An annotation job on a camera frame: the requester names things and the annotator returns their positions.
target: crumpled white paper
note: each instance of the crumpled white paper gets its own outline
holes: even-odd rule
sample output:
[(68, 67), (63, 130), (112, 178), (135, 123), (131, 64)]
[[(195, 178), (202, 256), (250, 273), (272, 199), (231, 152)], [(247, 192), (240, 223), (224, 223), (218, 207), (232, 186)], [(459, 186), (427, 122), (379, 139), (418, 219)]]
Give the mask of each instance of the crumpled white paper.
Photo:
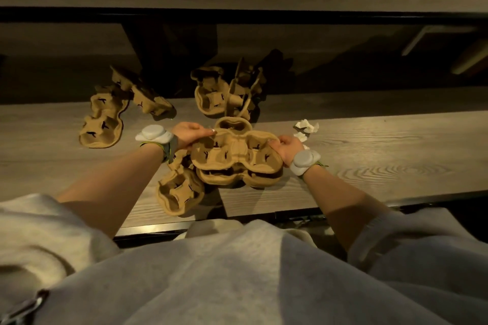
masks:
[(311, 125), (307, 119), (298, 121), (295, 127), (304, 129), (303, 131), (307, 134), (314, 134), (319, 131), (319, 123), (317, 122), (315, 125)]
[(302, 132), (297, 132), (296, 134), (293, 134), (294, 137), (298, 138), (302, 143), (307, 141), (308, 137), (303, 134)]

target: hand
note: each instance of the hand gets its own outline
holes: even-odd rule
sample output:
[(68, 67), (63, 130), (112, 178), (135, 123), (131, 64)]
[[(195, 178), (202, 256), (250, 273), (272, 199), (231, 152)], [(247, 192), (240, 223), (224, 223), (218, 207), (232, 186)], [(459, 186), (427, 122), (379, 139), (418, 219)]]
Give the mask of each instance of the hand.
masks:
[(171, 132), (178, 137), (178, 150), (190, 150), (192, 143), (198, 139), (215, 134), (215, 130), (205, 128), (194, 122), (180, 122), (174, 126)]
[(278, 139), (280, 140), (268, 140), (268, 144), (280, 155), (284, 164), (287, 167), (290, 167), (295, 155), (305, 148), (303, 147), (302, 142), (294, 136), (281, 135)]

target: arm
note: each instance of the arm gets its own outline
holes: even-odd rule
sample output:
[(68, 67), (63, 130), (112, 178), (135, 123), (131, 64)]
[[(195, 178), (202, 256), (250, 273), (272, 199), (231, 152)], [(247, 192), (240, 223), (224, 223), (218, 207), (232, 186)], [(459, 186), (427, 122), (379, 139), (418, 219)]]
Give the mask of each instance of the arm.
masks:
[[(270, 146), (283, 158), (287, 167), (304, 149), (300, 140), (291, 136), (280, 136), (280, 141), (273, 141)], [(303, 174), (303, 180), (345, 250), (349, 250), (366, 224), (390, 211), (377, 199), (319, 165), (310, 167)]]
[[(213, 130), (181, 122), (173, 134), (178, 149), (188, 148)], [(93, 169), (58, 196), (58, 201), (75, 212), (92, 228), (113, 238), (149, 184), (164, 159), (158, 144), (148, 143), (139, 149)]]

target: forearm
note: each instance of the forearm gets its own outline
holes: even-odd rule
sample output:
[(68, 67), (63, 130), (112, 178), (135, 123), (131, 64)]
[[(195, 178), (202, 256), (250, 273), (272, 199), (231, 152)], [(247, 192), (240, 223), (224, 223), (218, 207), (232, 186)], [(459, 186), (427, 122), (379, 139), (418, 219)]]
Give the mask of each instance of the forearm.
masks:
[(157, 144), (94, 168), (58, 196), (58, 201), (83, 221), (109, 237), (119, 228), (149, 184), (164, 158)]
[(377, 199), (319, 165), (309, 168), (303, 180), (345, 250), (349, 250), (366, 224), (390, 211)]

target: person's left arm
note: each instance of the person's left arm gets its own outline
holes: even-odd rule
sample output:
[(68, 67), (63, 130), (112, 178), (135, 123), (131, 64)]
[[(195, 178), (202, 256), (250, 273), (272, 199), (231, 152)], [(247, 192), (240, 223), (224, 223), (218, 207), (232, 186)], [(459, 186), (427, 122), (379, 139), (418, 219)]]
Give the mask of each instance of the person's left arm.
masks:
[[(178, 137), (178, 149), (190, 147), (199, 138), (213, 134), (213, 130), (191, 122), (181, 122), (171, 132)], [(121, 158), (94, 168), (58, 195), (57, 200), (88, 226), (113, 238), (163, 159), (164, 151), (160, 145), (144, 144)]]

